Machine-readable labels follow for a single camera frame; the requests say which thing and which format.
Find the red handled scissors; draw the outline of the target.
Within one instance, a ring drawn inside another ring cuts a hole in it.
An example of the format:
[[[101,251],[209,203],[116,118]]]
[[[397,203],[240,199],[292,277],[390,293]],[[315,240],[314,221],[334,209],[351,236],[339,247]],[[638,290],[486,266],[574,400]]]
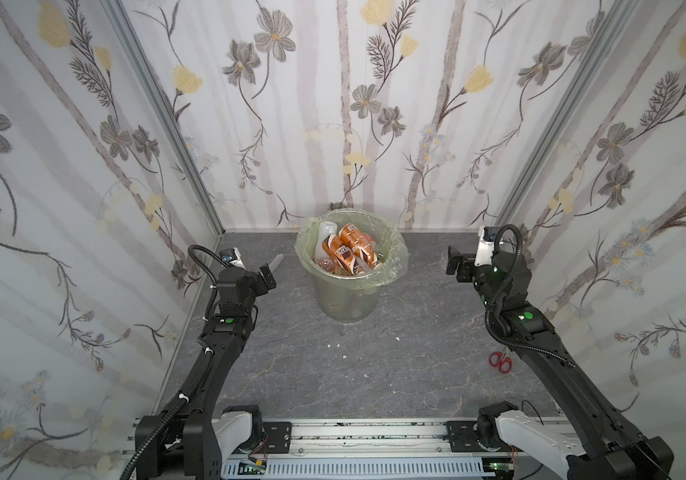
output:
[[[489,365],[502,374],[509,374],[513,369],[513,361],[506,350],[493,352],[488,358]]]

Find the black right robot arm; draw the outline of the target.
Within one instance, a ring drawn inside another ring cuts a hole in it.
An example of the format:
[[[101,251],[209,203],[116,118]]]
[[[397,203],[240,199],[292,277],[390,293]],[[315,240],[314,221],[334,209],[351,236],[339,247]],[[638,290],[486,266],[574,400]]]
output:
[[[513,224],[486,226],[475,253],[448,249],[447,274],[470,283],[485,308],[487,332],[518,356],[556,400],[577,436],[571,441],[510,402],[480,409],[473,438],[488,451],[514,447],[563,479],[667,479],[674,453],[648,437],[579,367],[555,327],[527,299],[532,272]]]

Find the green plastic waste bin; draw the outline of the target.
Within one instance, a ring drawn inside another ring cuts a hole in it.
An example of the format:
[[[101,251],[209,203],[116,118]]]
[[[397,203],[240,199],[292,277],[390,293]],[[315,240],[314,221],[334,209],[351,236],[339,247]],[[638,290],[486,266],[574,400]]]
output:
[[[350,225],[357,227],[373,245],[375,264],[370,266],[356,255],[354,259],[364,269],[353,274],[344,261],[327,253],[323,241],[333,234],[328,227],[331,223],[340,233]],[[364,210],[344,208],[310,219],[296,238],[295,251],[313,279],[318,305],[327,316],[343,323],[369,316],[381,290],[408,271],[409,253],[401,233],[385,219]]]

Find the brown bottle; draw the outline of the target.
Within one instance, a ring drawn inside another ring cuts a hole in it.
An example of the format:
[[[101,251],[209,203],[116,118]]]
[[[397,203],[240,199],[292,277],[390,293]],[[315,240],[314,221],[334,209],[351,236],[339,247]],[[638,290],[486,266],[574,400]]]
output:
[[[374,268],[379,259],[371,238],[353,223],[348,223],[339,232],[342,242],[370,268]]]
[[[356,276],[360,273],[355,254],[338,235],[331,235],[326,240],[325,250],[348,275]]]

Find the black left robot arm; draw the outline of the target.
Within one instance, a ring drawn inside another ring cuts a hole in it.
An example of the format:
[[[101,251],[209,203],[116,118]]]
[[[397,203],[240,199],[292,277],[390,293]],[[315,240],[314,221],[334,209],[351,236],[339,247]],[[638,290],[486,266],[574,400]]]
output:
[[[256,299],[277,286],[271,266],[245,269],[237,249],[220,253],[188,247],[191,260],[210,278],[212,293],[197,337],[199,356],[176,395],[134,431],[135,450],[123,479],[219,479],[225,460],[240,447],[263,441],[260,410],[214,413],[225,381],[254,332]]]

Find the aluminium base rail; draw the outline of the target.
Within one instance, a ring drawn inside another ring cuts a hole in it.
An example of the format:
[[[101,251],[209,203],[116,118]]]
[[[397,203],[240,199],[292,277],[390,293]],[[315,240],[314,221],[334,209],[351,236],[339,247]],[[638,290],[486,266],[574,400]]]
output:
[[[502,446],[482,445],[473,418],[267,419],[247,412],[212,422],[221,479],[564,479],[585,450],[564,417],[515,410],[498,421]],[[256,439],[246,451],[239,445]]]

